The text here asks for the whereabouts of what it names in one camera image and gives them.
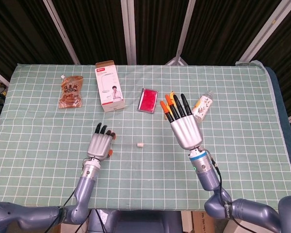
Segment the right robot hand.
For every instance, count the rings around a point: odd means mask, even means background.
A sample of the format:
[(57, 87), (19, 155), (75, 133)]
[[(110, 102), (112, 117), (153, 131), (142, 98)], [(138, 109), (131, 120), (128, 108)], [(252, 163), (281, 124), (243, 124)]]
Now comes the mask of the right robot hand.
[(180, 97), (174, 95), (171, 98), (166, 94), (166, 101), (160, 101), (160, 105), (180, 147), (197, 150), (203, 142), (203, 136), (185, 95), (181, 94)]

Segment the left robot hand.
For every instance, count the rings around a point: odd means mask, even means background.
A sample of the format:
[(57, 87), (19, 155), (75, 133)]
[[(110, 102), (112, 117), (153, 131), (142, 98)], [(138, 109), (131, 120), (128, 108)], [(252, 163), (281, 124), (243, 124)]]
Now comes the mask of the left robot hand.
[(88, 158), (104, 161), (111, 156), (111, 145), (116, 139), (116, 134), (106, 129), (107, 125), (102, 125), (101, 122), (96, 126), (87, 150)]

